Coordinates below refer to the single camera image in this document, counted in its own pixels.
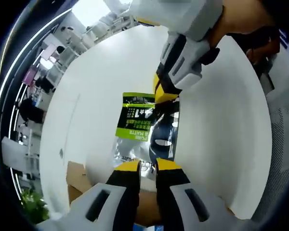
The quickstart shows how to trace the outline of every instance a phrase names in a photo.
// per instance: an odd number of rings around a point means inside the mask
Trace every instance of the green label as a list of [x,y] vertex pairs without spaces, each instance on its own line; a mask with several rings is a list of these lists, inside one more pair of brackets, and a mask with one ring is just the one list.
[[117,128],[116,136],[130,140],[148,141],[149,131]]

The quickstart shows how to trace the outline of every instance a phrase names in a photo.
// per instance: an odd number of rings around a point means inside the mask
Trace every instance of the gray fabric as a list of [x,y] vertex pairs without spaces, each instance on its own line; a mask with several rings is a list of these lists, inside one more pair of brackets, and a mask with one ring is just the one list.
[[289,181],[289,77],[267,95],[272,125],[272,160],[261,201],[252,216],[260,222],[273,209]]

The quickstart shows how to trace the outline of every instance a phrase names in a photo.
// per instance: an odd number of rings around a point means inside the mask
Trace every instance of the desk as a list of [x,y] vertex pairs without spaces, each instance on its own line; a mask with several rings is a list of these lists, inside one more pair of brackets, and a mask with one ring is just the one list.
[[[152,93],[166,39],[164,27],[137,26],[97,44],[68,67],[41,139],[41,183],[50,209],[69,210],[68,160],[85,164],[92,182],[108,179],[122,93]],[[203,79],[180,95],[175,161],[192,183],[220,195],[239,218],[250,218],[270,168],[270,117],[244,53],[230,37],[219,47],[217,60],[203,67]]]

